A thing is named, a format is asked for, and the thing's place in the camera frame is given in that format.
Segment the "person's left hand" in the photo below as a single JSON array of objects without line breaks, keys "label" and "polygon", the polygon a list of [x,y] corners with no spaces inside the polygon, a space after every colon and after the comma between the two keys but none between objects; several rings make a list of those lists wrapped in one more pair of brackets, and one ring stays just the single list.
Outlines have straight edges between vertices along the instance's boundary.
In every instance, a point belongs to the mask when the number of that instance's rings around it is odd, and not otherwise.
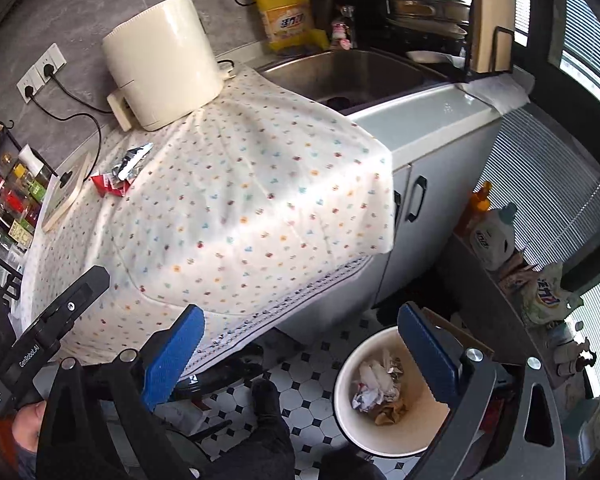
[{"label": "person's left hand", "polygon": [[38,452],[38,439],[46,410],[46,401],[32,403],[20,408],[12,422],[15,444],[27,452]]}]

